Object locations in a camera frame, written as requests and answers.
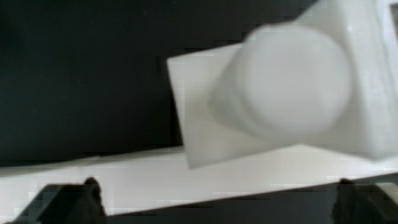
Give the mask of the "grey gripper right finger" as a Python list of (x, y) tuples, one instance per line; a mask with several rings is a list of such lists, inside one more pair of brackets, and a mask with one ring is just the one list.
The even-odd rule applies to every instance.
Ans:
[(398, 224), (398, 184), (344, 179), (333, 207), (335, 224)]

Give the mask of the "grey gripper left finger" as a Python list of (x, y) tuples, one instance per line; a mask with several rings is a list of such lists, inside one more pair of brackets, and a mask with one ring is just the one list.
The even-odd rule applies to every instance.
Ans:
[(11, 224), (107, 224), (98, 180), (47, 185)]

